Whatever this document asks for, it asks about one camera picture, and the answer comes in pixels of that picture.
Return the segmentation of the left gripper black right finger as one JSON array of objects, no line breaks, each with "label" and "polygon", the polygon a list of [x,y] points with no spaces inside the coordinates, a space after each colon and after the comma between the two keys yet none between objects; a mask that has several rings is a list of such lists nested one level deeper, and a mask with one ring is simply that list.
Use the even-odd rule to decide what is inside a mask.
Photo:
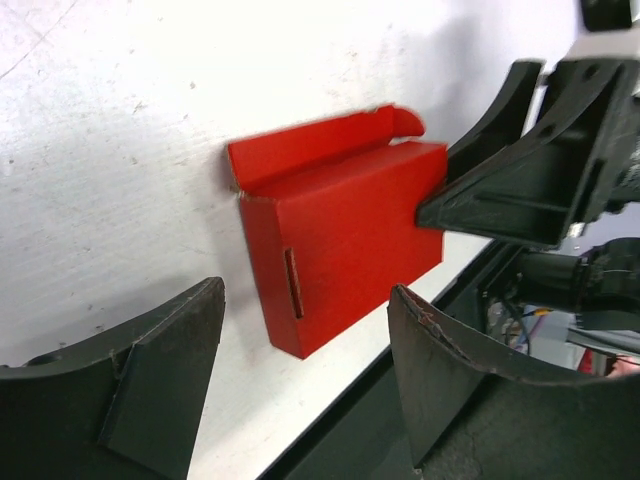
[{"label": "left gripper black right finger", "polygon": [[427,479],[635,479],[639,379],[520,354],[404,286],[388,305],[414,466]]}]

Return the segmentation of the red paper box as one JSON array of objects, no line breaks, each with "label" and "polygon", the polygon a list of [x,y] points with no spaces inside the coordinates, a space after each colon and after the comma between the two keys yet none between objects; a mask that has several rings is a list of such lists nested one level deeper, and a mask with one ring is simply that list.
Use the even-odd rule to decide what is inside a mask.
[{"label": "red paper box", "polygon": [[228,145],[274,347],[309,357],[441,262],[442,232],[414,219],[448,163],[424,131],[388,104]]}]

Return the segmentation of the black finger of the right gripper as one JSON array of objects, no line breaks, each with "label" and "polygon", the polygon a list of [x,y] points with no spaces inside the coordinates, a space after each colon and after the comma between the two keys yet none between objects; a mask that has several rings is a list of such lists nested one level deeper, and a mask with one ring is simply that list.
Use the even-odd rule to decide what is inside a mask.
[{"label": "black finger of the right gripper", "polygon": [[636,62],[560,62],[536,123],[425,198],[415,221],[526,246],[557,246],[639,199]]},{"label": "black finger of the right gripper", "polygon": [[447,185],[520,139],[542,67],[531,60],[511,65],[486,112],[448,149]]}]

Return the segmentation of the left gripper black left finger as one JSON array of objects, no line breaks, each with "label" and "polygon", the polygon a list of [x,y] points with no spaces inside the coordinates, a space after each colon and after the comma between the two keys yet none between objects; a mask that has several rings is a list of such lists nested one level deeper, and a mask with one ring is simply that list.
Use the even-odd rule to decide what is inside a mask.
[{"label": "left gripper black left finger", "polygon": [[86,340],[1,369],[5,479],[187,476],[225,312],[210,277]]}]

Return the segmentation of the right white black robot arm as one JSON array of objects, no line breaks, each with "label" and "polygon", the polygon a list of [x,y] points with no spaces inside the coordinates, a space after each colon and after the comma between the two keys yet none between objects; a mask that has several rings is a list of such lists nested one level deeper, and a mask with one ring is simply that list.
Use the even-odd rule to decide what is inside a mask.
[{"label": "right white black robot arm", "polygon": [[639,242],[620,239],[581,257],[557,250],[572,228],[639,199],[639,64],[564,60],[549,75],[537,120],[525,124],[542,65],[517,61],[476,125],[448,151],[444,185],[415,221],[515,249],[496,295],[625,328],[639,312]]}]

